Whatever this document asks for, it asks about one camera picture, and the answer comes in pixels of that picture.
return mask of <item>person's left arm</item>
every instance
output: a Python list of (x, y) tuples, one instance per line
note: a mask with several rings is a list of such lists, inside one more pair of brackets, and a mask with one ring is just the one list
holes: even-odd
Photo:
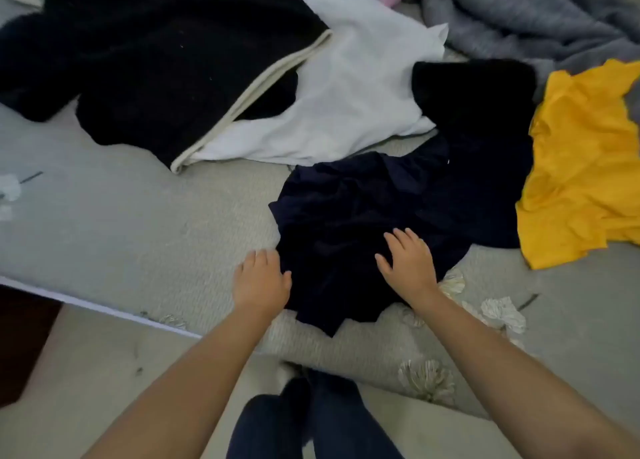
[(149, 386), (84, 459), (196, 459), (238, 376), (289, 300), (275, 250), (249, 252), (234, 274), (234, 310)]

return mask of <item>gray blanket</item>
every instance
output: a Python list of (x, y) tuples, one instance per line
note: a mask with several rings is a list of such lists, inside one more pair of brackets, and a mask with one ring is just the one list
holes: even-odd
[[(607, 59), (640, 60), (640, 11), (625, 0), (421, 0), (427, 26), (449, 24), (447, 43), (471, 58), (513, 58), (548, 74)], [(640, 83), (627, 95), (640, 122)]]

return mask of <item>person's right arm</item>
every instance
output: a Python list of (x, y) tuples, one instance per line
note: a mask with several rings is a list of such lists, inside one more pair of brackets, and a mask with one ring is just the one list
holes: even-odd
[(385, 234), (387, 283), (449, 352), (476, 397), (524, 459), (640, 458), (640, 444), (537, 360), (438, 289), (427, 245), (410, 229)]

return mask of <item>person's left hand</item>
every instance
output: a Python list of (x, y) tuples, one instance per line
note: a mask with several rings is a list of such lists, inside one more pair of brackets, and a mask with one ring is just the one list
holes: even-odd
[(273, 319), (284, 309), (290, 291), (291, 271), (280, 273), (280, 256), (276, 250), (252, 250), (236, 267), (236, 308), (250, 307)]

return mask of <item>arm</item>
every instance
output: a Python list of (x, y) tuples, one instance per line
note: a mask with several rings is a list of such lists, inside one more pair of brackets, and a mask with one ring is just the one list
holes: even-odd
[(637, 458), (640, 446), (538, 361), (449, 300), (427, 245), (410, 229), (385, 234), (387, 283), (427, 323), (507, 439), (525, 459)]
[(84, 459), (196, 459), (244, 364), (289, 300), (291, 272), (275, 250), (250, 252), (234, 274), (234, 310), (161, 375)]

